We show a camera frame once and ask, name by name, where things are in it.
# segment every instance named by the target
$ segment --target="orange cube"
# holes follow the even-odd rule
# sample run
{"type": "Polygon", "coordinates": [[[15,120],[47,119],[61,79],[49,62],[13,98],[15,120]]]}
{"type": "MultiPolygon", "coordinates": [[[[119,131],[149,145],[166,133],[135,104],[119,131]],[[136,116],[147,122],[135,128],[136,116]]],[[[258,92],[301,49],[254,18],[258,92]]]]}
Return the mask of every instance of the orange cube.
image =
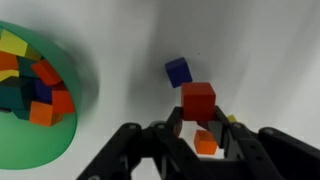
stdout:
{"type": "Polygon", "coordinates": [[[0,70],[18,70],[18,60],[13,54],[0,51],[0,70]]]}
{"type": "Polygon", "coordinates": [[[72,97],[63,83],[53,86],[52,89],[53,113],[75,112],[72,97]]]}
{"type": "Polygon", "coordinates": [[[210,83],[183,83],[181,91],[184,120],[210,121],[214,119],[216,94],[210,83]]]}
{"type": "Polygon", "coordinates": [[[214,155],[218,146],[212,134],[205,130],[197,130],[193,143],[197,154],[214,155]]]}
{"type": "Polygon", "coordinates": [[[63,114],[54,114],[53,106],[42,102],[32,101],[29,121],[42,126],[53,126],[60,122],[63,114]]]}
{"type": "Polygon", "coordinates": [[[62,81],[59,74],[56,72],[56,70],[54,70],[47,60],[41,60],[37,62],[33,64],[31,68],[47,86],[53,86],[62,81]]]}

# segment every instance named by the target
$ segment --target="red cube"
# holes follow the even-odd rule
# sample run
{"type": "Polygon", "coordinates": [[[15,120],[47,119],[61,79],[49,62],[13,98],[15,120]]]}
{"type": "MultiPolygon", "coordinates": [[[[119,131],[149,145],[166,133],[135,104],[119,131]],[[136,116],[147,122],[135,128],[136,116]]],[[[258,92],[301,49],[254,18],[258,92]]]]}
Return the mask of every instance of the red cube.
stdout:
{"type": "Polygon", "coordinates": [[[59,74],[56,72],[56,70],[54,70],[47,60],[41,60],[37,62],[31,65],[31,68],[47,86],[53,86],[62,81],[59,74]]]}
{"type": "Polygon", "coordinates": [[[52,105],[53,113],[56,114],[75,112],[72,97],[63,83],[53,86],[52,105]]]}
{"type": "Polygon", "coordinates": [[[210,83],[183,83],[181,91],[181,106],[183,108],[184,120],[213,120],[216,93],[210,83]]]}

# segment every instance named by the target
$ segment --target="dark blue block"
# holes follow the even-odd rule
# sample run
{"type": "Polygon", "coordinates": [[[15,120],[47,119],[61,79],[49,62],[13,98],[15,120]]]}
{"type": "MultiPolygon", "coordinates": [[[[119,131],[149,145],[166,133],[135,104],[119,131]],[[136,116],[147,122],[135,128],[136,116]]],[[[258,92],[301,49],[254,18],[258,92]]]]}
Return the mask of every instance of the dark blue block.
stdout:
{"type": "Polygon", "coordinates": [[[36,87],[37,100],[41,102],[51,103],[52,87],[43,84],[40,79],[35,79],[34,84],[36,87]]]}
{"type": "Polygon", "coordinates": [[[187,61],[183,57],[168,62],[165,66],[173,88],[181,86],[182,83],[192,82],[187,61]]]}
{"type": "Polygon", "coordinates": [[[33,79],[9,77],[1,81],[0,97],[0,107],[29,110],[36,97],[33,79]]]}
{"type": "Polygon", "coordinates": [[[19,119],[23,120],[29,120],[30,117],[30,111],[28,110],[21,110],[21,109],[14,109],[13,113],[17,116],[19,119]]]}

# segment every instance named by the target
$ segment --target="colored block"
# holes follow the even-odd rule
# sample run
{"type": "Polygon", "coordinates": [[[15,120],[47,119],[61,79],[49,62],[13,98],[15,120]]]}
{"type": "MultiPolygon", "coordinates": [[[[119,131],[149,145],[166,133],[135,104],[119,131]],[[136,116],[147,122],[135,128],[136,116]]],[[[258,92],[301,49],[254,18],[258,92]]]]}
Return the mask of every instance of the colored block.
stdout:
{"type": "Polygon", "coordinates": [[[212,134],[205,130],[197,130],[193,143],[197,154],[214,155],[218,146],[212,134]]]}
{"type": "Polygon", "coordinates": [[[0,51],[39,61],[41,55],[27,42],[13,33],[2,30],[0,51]]]}
{"type": "Polygon", "coordinates": [[[173,88],[181,86],[182,83],[192,82],[187,61],[183,57],[166,63],[165,67],[173,88]]]}
{"type": "Polygon", "coordinates": [[[181,106],[183,119],[189,121],[213,120],[216,94],[210,83],[183,83],[181,106]]]}
{"type": "Polygon", "coordinates": [[[47,60],[41,60],[31,66],[42,82],[47,86],[53,86],[62,80],[47,60]]]}
{"type": "Polygon", "coordinates": [[[19,57],[19,56],[17,58],[18,58],[18,63],[19,63],[20,76],[38,78],[36,73],[31,68],[31,66],[33,64],[35,64],[37,61],[23,58],[23,57],[19,57]]]}
{"type": "Polygon", "coordinates": [[[52,102],[52,87],[45,85],[40,79],[34,80],[37,100],[41,102],[52,102]]]}
{"type": "Polygon", "coordinates": [[[17,56],[0,51],[0,70],[18,70],[17,56]]]}
{"type": "Polygon", "coordinates": [[[0,82],[7,79],[8,77],[19,77],[18,70],[2,70],[0,71],[0,82]]]}
{"type": "Polygon", "coordinates": [[[75,112],[71,95],[63,83],[53,86],[52,105],[55,114],[75,112]]]}
{"type": "Polygon", "coordinates": [[[35,95],[34,82],[30,78],[9,77],[0,82],[0,107],[28,110],[35,95]]]}
{"type": "Polygon", "coordinates": [[[234,115],[230,115],[230,116],[228,116],[227,118],[228,118],[229,122],[231,122],[231,123],[238,122],[237,119],[236,119],[236,117],[234,117],[234,115]]]}
{"type": "Polygon", "coordinates": [[[53,126],[62,120],[62,114],[54,114],[53,106],[42,102],[32,101],[30,122],[42,126],[53,126]]]}
{"type": "Polygon", "coordinates": [[[21,109],[14,109],[13,113],[17,116],[19,119],[23,120],[29,120],[30,111],[29,110],[21,110],[21,109]]]}
{"type": "MultiPolygon", "coordinates": [[[[81,106],[82,87],[74,64],[55,43],[22,26],[0,21],[0,26],[23,37],[59,73],[67,85],[76,108],[81,106]]],[[[14,114],[0,113],[0,169],[30,169],[47,164],[58,158],[70,145],[77,127],[76,113],[64,115],[63,122],[53,128],[27,125],[17,120],[14,114]]]]}

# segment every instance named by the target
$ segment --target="green cube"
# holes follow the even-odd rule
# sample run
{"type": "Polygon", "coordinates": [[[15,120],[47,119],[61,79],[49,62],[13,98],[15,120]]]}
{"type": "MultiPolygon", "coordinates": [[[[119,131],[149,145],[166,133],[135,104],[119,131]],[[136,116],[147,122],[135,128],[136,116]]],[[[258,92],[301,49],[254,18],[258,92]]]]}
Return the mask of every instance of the green cube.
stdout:
{"type": "Polygon", "coordinates": [[[20,56],[17,56],[18,58],[18,63],[19,63],[19,73],[20,76],[26,76],[26,77],[32,77],[32,78],[38,78],[36,73],[32,70],[31,66],[37,61],[23,58],[20,56]]]}
{"type": "Polygon", "coordinates": [[[0,82],[0,107],[29,110],[35,92],[32,78],[9,77],[0,82]]]}
{"type": "Polygon", "coordinates": [[[23,120],[29,120],[30,117],[30,111],[29,110],[24,110],[24,109],[14,109],[13,113],[17,116],[19,119],[23,120]]]}

